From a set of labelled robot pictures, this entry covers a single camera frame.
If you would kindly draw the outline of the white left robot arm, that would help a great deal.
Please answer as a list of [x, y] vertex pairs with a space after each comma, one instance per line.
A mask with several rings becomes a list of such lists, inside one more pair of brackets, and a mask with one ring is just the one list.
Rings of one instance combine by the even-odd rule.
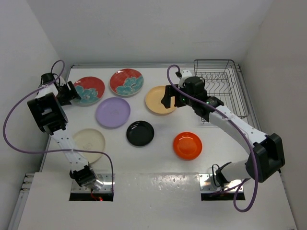
[[57, 74], [45, 73], [41, 76], [41, 86], [37, 96], [28, 101], [27, 105], [39, 129], [47, 133], [60, 146], [70, 163], [70, 177], [80, 187], [99, 191], [103, 182], [99, 181], [89, 161], [77, 151], [72, 135], [67, 130], [68, 118], [62, 108], [80, 99], [72, 82], [60, 85]]

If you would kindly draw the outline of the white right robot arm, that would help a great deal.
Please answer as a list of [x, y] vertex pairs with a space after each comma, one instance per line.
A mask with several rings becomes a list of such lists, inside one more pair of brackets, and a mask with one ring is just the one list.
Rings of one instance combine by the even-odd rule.
[[220, 99], [209, 96], [204, 86], [201, 78], [182, 78], [178, 84], [165, 87], [161, 103], [165, 108], [190, 106], [196, 115], [222, 129], [247, 152], [247, 160], [228, 162], [216, 171], [219, 186], [236, 179], [266, 181], [285, 165], [281, 137], [265, 134], [244, 122]]

